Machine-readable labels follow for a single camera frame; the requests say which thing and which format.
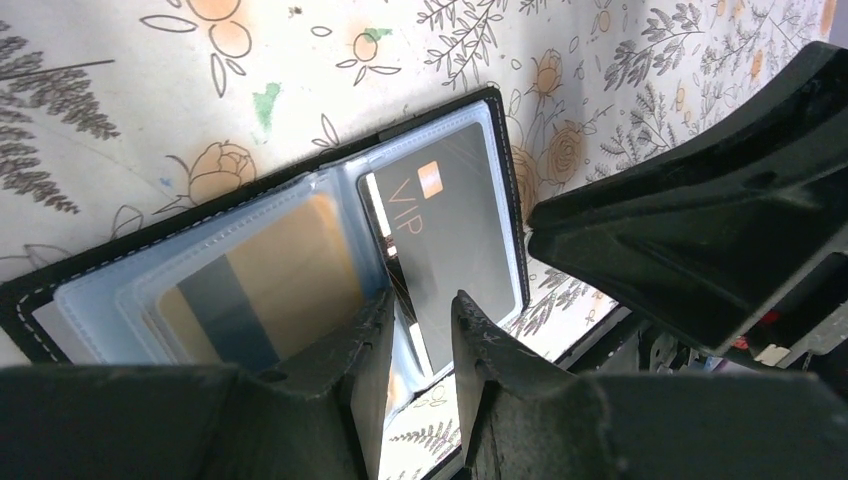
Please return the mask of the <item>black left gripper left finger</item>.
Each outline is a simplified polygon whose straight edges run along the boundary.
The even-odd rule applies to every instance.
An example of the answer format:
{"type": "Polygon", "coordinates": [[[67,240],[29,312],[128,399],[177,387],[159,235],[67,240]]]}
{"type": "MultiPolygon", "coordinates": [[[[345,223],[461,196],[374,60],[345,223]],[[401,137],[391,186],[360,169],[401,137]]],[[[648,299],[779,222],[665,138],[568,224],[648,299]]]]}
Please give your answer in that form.
{"type": "Polygon", "coordinates": [[[394,327],[382,291],[254,375],[233,365],[1,373],[5,479],[373,479],[394,327]]]}

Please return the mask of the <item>black leather card holder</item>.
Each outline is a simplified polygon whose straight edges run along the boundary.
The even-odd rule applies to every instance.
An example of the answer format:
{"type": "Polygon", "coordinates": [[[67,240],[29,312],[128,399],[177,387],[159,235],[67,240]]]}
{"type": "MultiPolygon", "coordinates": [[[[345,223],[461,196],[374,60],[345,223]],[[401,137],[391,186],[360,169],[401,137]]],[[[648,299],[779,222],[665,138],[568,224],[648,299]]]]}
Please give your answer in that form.
{"type": "Polygon", "coordinates": [[[499,89],[5,282],[1,328],[33,363],[258,372],[381,290],[393,293],[392,341],[416,390],[452,369],[458,291],[500,324],[525,310],[522,214],[499,89]]]}

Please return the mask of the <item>black VIP card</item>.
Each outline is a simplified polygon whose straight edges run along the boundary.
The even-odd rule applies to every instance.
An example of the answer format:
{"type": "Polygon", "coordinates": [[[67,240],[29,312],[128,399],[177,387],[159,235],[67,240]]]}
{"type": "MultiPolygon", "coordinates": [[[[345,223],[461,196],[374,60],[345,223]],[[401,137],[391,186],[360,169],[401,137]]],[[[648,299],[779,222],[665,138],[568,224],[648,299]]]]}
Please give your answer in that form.
{"type": "Polygon", "coordinates": [[[453,362],[451,304],[466,292],[495,321],[522,305],[500,169],[483,124],[427,131],[377,154],[357,187],[422,373],[453,362]]]}

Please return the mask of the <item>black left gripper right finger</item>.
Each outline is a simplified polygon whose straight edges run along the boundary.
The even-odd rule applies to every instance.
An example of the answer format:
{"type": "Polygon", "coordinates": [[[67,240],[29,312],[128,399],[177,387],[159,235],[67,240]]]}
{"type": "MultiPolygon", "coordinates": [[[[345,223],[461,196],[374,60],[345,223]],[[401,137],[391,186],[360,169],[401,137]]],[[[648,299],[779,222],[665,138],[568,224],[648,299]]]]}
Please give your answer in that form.
{"type": "Polygon", "coordinates": [[[843,479],[847,406],[793,373],[573,375],[465,292],[451,306],[474,479],[843,479]]]}

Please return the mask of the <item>gold card magnetic stripe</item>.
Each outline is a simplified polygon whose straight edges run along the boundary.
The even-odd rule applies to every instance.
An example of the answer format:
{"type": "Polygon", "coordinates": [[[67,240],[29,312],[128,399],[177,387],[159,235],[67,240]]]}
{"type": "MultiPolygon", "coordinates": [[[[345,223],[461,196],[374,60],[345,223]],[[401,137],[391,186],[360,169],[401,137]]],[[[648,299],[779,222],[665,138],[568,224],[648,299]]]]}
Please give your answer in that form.
{"type": "Polygon", "coordinates": [[[365,303],[336,201],[313,195],[165,290],[155,307],[191,363],[263,370],[365,303]]]}

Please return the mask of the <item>floral table mat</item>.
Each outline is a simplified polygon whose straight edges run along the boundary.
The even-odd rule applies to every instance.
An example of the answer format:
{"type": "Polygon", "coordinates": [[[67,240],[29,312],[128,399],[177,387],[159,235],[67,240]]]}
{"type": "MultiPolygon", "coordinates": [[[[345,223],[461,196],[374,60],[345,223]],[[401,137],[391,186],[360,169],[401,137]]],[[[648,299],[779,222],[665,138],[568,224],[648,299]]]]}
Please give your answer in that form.
{"type": "MultiPolygon", "coordinates": [[[[573,375],[793,373],[847,406],[847,247],[713,354],[533,258],[541,202],[702,134],[833,1],[5,1],[1,287],[469,93],[502,94],[529,287],[500,324],[573,375]]],[[[474,479],[454,358],[392,341],[373,479],[474,479]]]]}

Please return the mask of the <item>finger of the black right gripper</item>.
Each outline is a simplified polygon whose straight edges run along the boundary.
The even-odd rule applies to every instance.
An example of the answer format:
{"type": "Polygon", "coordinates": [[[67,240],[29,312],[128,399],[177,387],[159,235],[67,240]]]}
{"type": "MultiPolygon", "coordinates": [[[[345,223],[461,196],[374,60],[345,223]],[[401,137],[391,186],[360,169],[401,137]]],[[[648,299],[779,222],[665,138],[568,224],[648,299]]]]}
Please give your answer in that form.
{"type": "Polygon", "coordinates": [[[813,42],[702,134],[539,203],[530,255],[727,351],[847,247],[847,52],[813,42]]]}

